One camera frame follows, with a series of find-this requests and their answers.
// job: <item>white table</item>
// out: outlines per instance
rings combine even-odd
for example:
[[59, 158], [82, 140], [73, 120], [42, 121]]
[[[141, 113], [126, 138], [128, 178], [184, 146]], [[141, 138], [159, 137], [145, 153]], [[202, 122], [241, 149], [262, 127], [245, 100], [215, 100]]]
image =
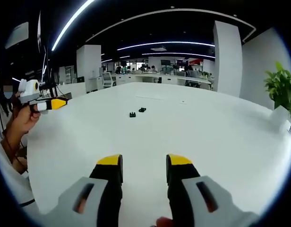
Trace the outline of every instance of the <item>white table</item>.
[[[146, 112], [139, 113], [140, 107]], [[129, 118], [129, 112], [136, 118]], [[191, 159], [260, 214], [291, 166], [291, 135], [273, 132], [270, 110], [203, 89], [129, 83], [76, 99], [41, 116], [28, 134], [28, 169], [37, 205], [47, 213], [58, 197], [105, 156], [123, 155], [120, 227], [149, 227], [171, 217], [165, 157]]]

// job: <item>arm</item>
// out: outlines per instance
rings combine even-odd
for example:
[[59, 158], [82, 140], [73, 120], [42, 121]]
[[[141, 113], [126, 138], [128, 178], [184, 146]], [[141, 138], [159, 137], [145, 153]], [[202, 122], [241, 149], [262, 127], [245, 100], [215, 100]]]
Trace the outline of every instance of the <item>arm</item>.
[[13, 120], [18, 116], [18, 113], [19, 113], [19, 110], [21, 109], [21, 103], [18, 99], [20, 93], [17, 92], [15, 93], [14, 95], [12, 95], [11, 97], [11, 103], [13, 105], [13, 113], [11, 113], [11, 117], [6, 125], [6, 129], [4, 130], [3, 134], [6, 135], [7, 131], [10, 129], [12, 123], [13, 123]]
[[1, 144], [10, 160], [13, 161], [13, 158], [18, 151], [19, 143], [23, 137], [24, 133], [16, 128], [15, 124], [11, 124], [9, 130], [6, 131], [4, 139], [1, 141]]
[[19, 143], [24, 134], [31, 130], [39, 120], [40, 113], [31, 113], [30, 106], [21, 109], [16, 119], [11, 123], [10, 128], [7, 130], [5, 138], [1, 144], [12, 162], [13, 158], [18, 151]]

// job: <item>white column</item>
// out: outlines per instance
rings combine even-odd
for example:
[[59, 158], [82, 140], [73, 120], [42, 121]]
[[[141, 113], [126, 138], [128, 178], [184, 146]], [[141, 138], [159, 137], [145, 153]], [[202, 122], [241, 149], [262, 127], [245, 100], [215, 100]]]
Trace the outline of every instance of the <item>white column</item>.
[[203, 71], [211, 73], [214, 76], [215, 73], [215, 62], [207, 59], [203, 59]]
[[66, 83], [66, 68], [59, 68], [60, 84]]
[[96, 83], [89, 78], [99, 77], [99, 68], [102, 66], [101, 53], [100, 45], [84, 45], [77, 50], [77, 77], [85, 77], [87, 92], [97, 89]]
[[215, 21], [214, 89], [231, 96], [240, 96], [242, 81], [242, 47], [237, 26]]
[[108, 71], [114, 72], [114, 63], [113, 62], [108, 62]]

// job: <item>ceiling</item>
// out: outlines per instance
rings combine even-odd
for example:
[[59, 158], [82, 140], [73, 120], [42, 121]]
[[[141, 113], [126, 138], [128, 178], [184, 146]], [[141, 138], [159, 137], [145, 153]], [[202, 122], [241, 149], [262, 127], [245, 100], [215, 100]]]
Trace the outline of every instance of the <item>ceiling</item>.
[[[0, 6], [0, 69], [11, 72], [16, 78], [22, 78], [25, 72], [42, 67], [43, 53], [37, 48], [37, 21], [41, 10], [42, 43], [48, 47], [51, 67], [75, 65], [76, 50], [85, 44], [100, 44], [103, 60], [119, 60], [121, 56], [130, 58], [142, 57], [143, 53], [153, 52], [150, 49], [161, 47], [167, 52], [196, 53], [214, 56], [214, 48], [194, 44], [159, 44], [135, 47], [117, 51], [117, 49], [152, 42], [188, 41], [214, 44], [214, 21], [220, 20], [237, 25], [243, 39], [252, 31], [249, 26], [234, 19], [203, 12], [164, 12], [139, 17], [126, 21], [102, 32], [86, 42], [90, 37], [103, 29], [137, 15], [157, 10], [171, 9], [206, 9], [220, 12], [255, 26], [257, 31], [248, 39], [265, 31], [273, 25], [270, 11], [254, 7], [254, 0], [190, 1], [190, 0], [147, 0], [135, 2], [131, 0], [95, 0], [71, 24], [54, 52], [53, 47], [59, 33], [72, 15], [86, 0], [44, 0], [35, 3], [25, 0], [14, 4], [3, 2]], [[11, 30], [29, 21], [29, 39], [20, 42], [7, 51], [3, 48]]]

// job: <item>person's hand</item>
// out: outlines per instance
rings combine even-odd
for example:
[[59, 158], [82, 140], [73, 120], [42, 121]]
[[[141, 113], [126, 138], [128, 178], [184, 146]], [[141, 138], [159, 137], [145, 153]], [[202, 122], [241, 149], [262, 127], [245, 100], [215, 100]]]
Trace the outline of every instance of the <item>person's hand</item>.
[[23, 157], [14, 158], [12, 166], [18, 173], [23, 174], [27, 169], [27, 160]]
[[156, 227], [173, 227], [173, 220], [165, 217], [161, 217], [156, 220]]
[[17, 118], [12, 123], [12, 126], [19, 133], [26, 134], [35, 126], [40, 116], [41, 113], [32, 113], [30, 106], [26, 106], [19, 111]]
[[20, 96], [20, 93], [17, 92], [12, 95], [10, 101], [13, 105], [13, 118], [17, 118], [17, 115], [22, 107], [21, 102], [19, 101], [18, 97]]

